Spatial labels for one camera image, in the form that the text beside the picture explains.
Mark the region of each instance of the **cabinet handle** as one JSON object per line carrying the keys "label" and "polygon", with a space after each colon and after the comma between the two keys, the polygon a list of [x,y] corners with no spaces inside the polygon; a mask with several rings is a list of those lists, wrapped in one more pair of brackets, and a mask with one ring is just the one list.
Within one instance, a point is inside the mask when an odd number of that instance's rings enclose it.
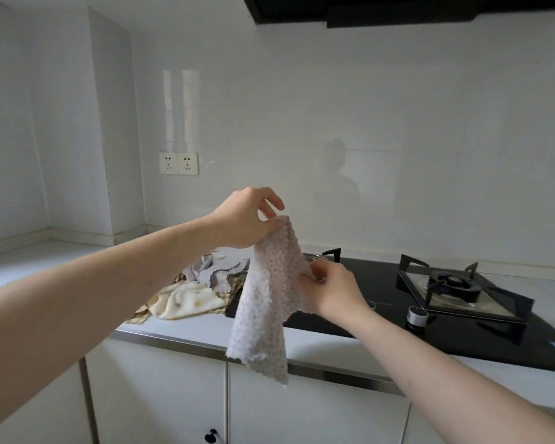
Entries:
{"label": "cabinet handle", "polygon": [[209,433],[207,435],[205,435],[203,437],[205,439],[206,442],[208,442],[209,444],[214,444],[216,441],[220,442],[220,444],[223,443],[222,439],[220,439],[220,435],[218,434],[218,432],[216,431],[216,429],[211,429],[209,431]]}

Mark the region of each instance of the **person's left hand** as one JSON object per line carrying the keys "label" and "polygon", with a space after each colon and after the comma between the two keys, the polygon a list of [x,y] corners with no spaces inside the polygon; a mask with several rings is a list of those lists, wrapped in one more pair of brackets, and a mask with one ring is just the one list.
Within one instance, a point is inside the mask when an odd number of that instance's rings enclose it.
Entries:
{"label": "person's left hand", "polygon": [[[283,201],[269,187],[251,188],[233,192],[208,218],[218,226],[222,246],[244,248],[255,245],[269,232],[280,228],[281,223],[270,203],[284,210]],[[259,219],[257,211],[267,218]]]}

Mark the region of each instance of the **white wall socket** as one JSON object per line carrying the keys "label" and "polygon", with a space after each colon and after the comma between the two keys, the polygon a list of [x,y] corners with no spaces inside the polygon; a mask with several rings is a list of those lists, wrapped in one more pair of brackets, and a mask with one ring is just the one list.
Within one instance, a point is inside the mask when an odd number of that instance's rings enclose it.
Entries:
{"label": "white wall socket", "polygon": [[177,160],[179,161],[180,175],[197,176],[199,174],[197,153],[178,153]]}
{"label": "white wall socket", "polygon": [[177,175],[179,173],[177,154],[175,153],[158,153],[158,164],[162,175]]}

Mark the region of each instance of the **white tiled wall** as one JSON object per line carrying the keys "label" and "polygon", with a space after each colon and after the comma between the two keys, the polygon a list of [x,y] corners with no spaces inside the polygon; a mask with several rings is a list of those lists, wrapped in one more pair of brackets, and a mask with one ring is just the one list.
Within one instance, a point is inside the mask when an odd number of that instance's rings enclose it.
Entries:
{"label": "white tiled wall", "polygon": [[15,16],[0,6],[0,239],[47,227]]}
{"label": "white tiled wall", "polygon": [[555,266],[555,12],[177,29],[132,37],[147,223],[270,185],[303,243]]}
{"label": "white tiled wall", "polygon": [[111,235],[88,12],[38,11],[24,17],[51,225]]}
{"label": "white tiled wall", "polygon": [[130,33],[89,9],[113,233],[144,225]]}

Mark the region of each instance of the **range hood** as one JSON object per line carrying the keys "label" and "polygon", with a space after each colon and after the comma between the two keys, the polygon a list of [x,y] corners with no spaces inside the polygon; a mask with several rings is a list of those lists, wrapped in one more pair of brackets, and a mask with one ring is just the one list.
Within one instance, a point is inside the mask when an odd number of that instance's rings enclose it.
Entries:
{"label": "range hood", "polygon": [[327,22],[327,28],[470,22],[493,12],[555,10],[555,0],[244,0],[257,24]]}

